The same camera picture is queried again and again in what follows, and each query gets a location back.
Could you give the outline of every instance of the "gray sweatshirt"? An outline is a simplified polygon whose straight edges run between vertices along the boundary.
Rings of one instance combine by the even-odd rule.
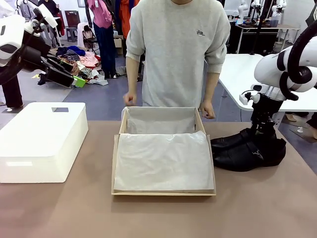
[[[132,9],[127,57],[146,50],[144,106],[196,107],[202,99],[204,59],[221,72],[230,24],[220,2],[141,0]]]

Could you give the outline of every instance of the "hand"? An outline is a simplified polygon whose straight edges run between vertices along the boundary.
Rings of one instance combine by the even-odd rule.
[[[128,107],[135,106],[137,104],[137,94],[127,92],[123,96],[123,100],[124,100],[125,105]]]
[[[203,101],[200,104],[200,111],[203,113],[203,117],[207,119],[214,119],[216,116],[213,111],[211,101]]]

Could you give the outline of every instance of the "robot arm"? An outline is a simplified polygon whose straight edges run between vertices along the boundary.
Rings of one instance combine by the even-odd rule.
[[[260,0],[254,0],[251,3],[251,7],[257,7],[257,6],[261,6]]]
[[[261,84],[251,89],[256,95],[240,95],[243,104],[253,100],[251,121],[254,131],[265,133],[273,130],[272,119],[285,100],[298,100],[293,92],[306,92],[317,83],[317,21],[297,39],[294,46],[276,55],[264,57],[256,66],[255,79]]]
[[[245,16],[244,11],[248,10],[249,6],[247,5],[245,0],[241,0],[241,5],[238,7],[238,11],[239,11],[239,19],[237,21],[237,24],[243,24],[243,18]]]
[[[286,0],[278,0],[276,4],[277,8],[285,8],[287,6]]]
[[[283,10],[287,7],[286,0],[277,0],[276,5],[272,6],[272,16],[276,16],[277,13],[282,13]]]
[[[48,80],[70,86],[74,81],[69,71],[58,63],[60,61],[49,54],[51,47],[40,36],[41,24],[56,27],[57,22],[50,11],[42,4],[36,6],[28,0],[19,0],[27,4],[36,15],[29,22],[18,15],[0,19],[0,66],[5,70],[0,73],[0,85],[8,82],[19,71],[32,72],[40,69],[46,73]]]

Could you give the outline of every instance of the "gray floor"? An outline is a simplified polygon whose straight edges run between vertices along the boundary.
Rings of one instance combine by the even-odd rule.
[[[117,66],[124,65],[124,59],[116,59]],[[122,96],[128,90],[127,78],[125,76],[110,79],[109,85],[85,85],[84,88],[74,88],[73,90],[66,89],[62,86],[47,83],[43,86],[38,86],[37,79],[31,79],[36,73],[20,72],[19,82],[21,84],[21,92],[24,100],[38,102],[84,102],[86,103],[88,120],[120,120],[121,111],[124,108]],[[138,105],[141,105],[142,82],[138,83]],[[217,121],[240,121],[240,109],[235,105],[233,100],[223,96],[223,87],[218,84],[212,101],[214,111],[217,115]],[[6,114],[2,111],[5,106],[0,107],[0,128],[10,121],[14,114]],[[250,121],[251,112],[242,111],[242,121]],[[312,170],[317,173],[317,144],[308,143],[301,137],[294,134],[290,129],[294,128],[291,125],[282,124],[280,131],[287,140],[301,154]]]

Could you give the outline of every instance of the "box handle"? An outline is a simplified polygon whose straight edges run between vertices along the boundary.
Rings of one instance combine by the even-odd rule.
[[[68,108],[52,108],[53,113],[68,113]]]

